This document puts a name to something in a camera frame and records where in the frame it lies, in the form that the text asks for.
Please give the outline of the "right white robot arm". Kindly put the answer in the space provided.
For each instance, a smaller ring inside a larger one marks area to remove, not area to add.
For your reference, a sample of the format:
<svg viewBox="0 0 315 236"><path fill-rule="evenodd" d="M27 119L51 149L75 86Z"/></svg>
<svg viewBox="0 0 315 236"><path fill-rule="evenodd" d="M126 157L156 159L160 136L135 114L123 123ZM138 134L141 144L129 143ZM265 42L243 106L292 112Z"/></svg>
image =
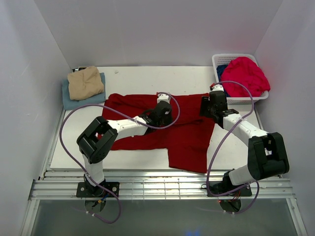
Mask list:
<svg viewBox="0 0 315 236"><path fill-rule="evenodd" d="M234 195L247 184L288 173L289 162L282 135L268 133L246 121L236 110L229 109L223 91L213 90L201 98L200 116L211 118L248 148L246 165L226 172L219 183L206 182L208 196Z"/></svg>

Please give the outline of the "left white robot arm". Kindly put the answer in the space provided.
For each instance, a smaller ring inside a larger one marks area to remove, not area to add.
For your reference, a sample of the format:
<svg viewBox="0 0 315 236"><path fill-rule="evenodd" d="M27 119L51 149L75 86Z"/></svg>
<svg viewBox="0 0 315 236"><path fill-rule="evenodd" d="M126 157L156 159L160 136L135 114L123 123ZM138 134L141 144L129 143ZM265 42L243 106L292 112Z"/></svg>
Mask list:
<svg viewBox="0 0 315 236"><path fill-rule="evenodd" d="M154 109L143 112L132 120L96 117L77 139L87 171L84 174L87 193L97 197L104 192L103 159L116 141L150 134L153 132L152 127L167 126L172 121L172 107L166 101L158 102Z"/></svg>

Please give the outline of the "dark red t shirt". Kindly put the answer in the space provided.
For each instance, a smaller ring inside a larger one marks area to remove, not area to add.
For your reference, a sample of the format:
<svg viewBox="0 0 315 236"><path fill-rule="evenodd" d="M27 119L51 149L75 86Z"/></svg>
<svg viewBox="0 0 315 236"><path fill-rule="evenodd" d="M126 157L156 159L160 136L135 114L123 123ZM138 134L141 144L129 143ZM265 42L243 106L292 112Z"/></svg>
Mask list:
<svg viewBox="0 0 315 236"><path fill-rule="evenodd" d="M155 130L145 136L135 136L118 140L112 150L168 150L169 167L191 172L207 171L207 150L215 123L210 118L199 115L202 94L179 95L171 100L172 117L175 124L163 130ZM112 94L105 101L111 110L103 109L105 119L119 120L119 111L130 117L140 115L157 104L156 95Z"/></svg>

